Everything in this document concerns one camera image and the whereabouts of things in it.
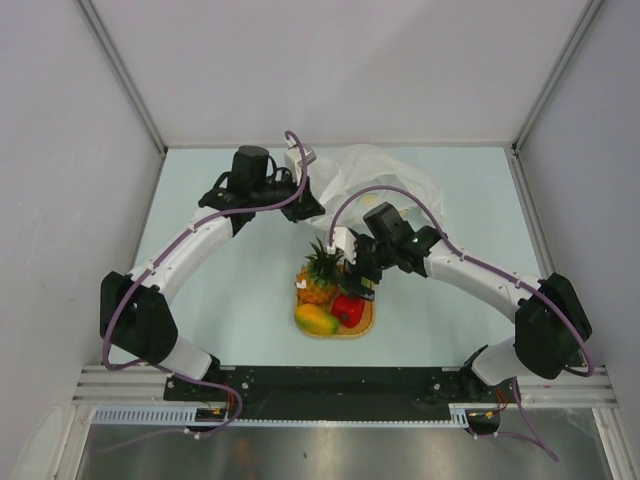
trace stainless steel surface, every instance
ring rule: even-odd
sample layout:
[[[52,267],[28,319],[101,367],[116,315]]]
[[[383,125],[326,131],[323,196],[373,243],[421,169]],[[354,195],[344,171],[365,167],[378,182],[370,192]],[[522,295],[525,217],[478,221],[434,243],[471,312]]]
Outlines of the stainless steel surface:
[[[553,69],[551,70],[551,74],[549,78],[544,84],[540,95],[536,99],[531,111],[527,115],[527,118],[524,122],[524,125],[518,132],[513,144],[515,145],[515,149],[517,152],[520,151],[524,142],[527,141],[527,137],[529,133],[531,133],[531,129],[535,125],[540,113],[544,109],[544,107],[549,102],[549,99],[552,97],[553,92],[556,89],[556,86],[562,79],[564,72],[567,67],[571,63],[571,60],[575,56],[578,48],[582,44],[583,39],[586,37],[587,33],[591,29],[593,22],[598,16],[598,13],[602,10],[602,6],[604,5],[606,0],[589,0],[589,3],[584,8],[578,23],[574,27],[571,35],[569,35],[569,39],[565,43],[564,48],[562,49],[562,53],[556,60]]]
[[[108,454],[96,450],[153,429],[94,426],[81,480],[102,479],[611,479],[590,410],[531,418],[561,463],[512,439],[474,441],[462,430],[231,428],[195,441],[167,434]],[[525,432],[518,412],[503,430]]]
[[[165,155],[165,146],[162,138],[160,137],[160,132],[158,131],[158,127],[156,127],[149,110],[147,109],[144,101],[142,100],[142,96],[138,91],[135,83],[133,83],[133,79],[125,66],[120,53],[118,53],[118,49],[114,45],[109,33],[107,32],[98,11],[94,7],[91,0],[75,0],[76,5],[80,11],[80,14],[84,17],[89,30],[93,34],[98,46],[104,53],[105,59],[111,69],[113,70],[118,82],[122,86],[125,95],[131,102],[131,105],[136,110],[140,121],[144,125],[151,141],[158,149],[158,152],[164,158]]]

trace wooden tray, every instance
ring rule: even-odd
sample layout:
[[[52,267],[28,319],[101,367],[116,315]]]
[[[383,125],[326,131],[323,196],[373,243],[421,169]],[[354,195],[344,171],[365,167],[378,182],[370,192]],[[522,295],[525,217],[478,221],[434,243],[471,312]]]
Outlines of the wooden tray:
[[[336,296],[329,303],[320,305],[320,308],[327,311],[328,313],[331,313],[331,307],[333,306],[333,302],[337,296],[338,295],[336,294]],[[296,293],[296,306],[299,307],[302,304],[304,304],[304,302],[300,300],[300,297],[298,297],[298,294]],[[298,327],[298,329],[305,335],[315,338],[358,338],[367,334],[373,328],[373,324],[375,322],[376,302],[366,302],[364,306],[364,312],[362,313],[362,319],[360,320],[360,323],[358,323],[358,325],[353,328],[347,328],[344,325],[340,324],[338,333],[336,333],[335,335],[331,335],[330,337],[327,337],[325,335],[316,335],[315,333],[308,333],[302,330],[300,327]]]

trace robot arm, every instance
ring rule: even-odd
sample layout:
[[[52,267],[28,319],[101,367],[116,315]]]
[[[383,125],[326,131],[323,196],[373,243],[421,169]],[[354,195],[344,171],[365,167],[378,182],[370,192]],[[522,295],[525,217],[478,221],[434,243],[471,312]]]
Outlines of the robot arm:
[[[515,338],[483,347],[465,364],[480,388],[528,372],[556,378],[579,351],[560,319],[520,282],[537,286],[569,318],[583,340],[591,335],[589,321],[565,277],[554,273],[548,279],[538,279],[513,272],[518,282],[511,283],[494,271],[465,260],[464,249],[460,249],[462,257],[454,253],[434,228],[424,226],[414,231],[388,203],[368,212],[364,221],[373,237],[340,227],[334,234],[332,247],[345,252],[340,284],[347,294],[372,300],[374,292],[364,286],[367,282],[362,279],[378,283],[383,270],[398,266],[407,273],[454,285],[492,305],[515,324]],[[484,263],[495,271],[504,271]]]
[[[240,147],[234,155],[231,171],[222,174],[200,199],[199,208],[183,233],[148,263],[134,268],[128,275],[111,272],[105,277],[100,300],[102,337],[122,298],[138,282],[131,301],[120,314],[111,337],[112,343],[152,365],[194,379],[201,379],[211,367],[219,365],[217,358],[178,335],[169,305],[204,260],[255,216],[255,213],[225,216],[225,211],[274,205],[290,198],[298,190],[302,178],[300,155],[296,145],[290,144],[290,147],[285,159],[293,172],[290,168],[277,168],[269,152],[263,148]],[[305,153],[307,164],[315,159],[312,150]],[[273,173],[267,176],[270,160]],[[281,208],[292,222],[325,213],[311,194],[308,178],[306,182],[300,197]],[[223,212],[223,215],[210,219],[217,212]]]

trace red pepper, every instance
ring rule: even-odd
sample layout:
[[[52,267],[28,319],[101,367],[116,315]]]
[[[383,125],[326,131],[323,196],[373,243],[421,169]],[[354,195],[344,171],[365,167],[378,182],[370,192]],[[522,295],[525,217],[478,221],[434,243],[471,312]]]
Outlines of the red pepper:
[[[347,328],[353,328],[362,319],[366,300],[339,294],[331,307],[331,315],[338,318]]]

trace white plastic bag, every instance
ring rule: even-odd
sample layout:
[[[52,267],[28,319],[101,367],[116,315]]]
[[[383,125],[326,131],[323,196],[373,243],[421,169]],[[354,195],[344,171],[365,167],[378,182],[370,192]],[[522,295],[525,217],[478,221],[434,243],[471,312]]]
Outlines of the white plastic bag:
[[[398,160],[382,148],[351,145],[330,154],[318,154],[318,159],[309,166],[309,176],[313,196],[327,210],[325,215],[306,220],[316,228],[328,230],[345,200],[373,185],[393,185],[408,190],[424,202],[438,222],[442,221],[442,188],[424,170]],[[410,198],[380,190],[354,200],[340,215],[338,225],[352,228],[363,225],[363,215],[383,202],[395,206],[404,218],[416,218],[412,213],[422,212]],[[422,217],[425,223],[431,223],[426,215]]]

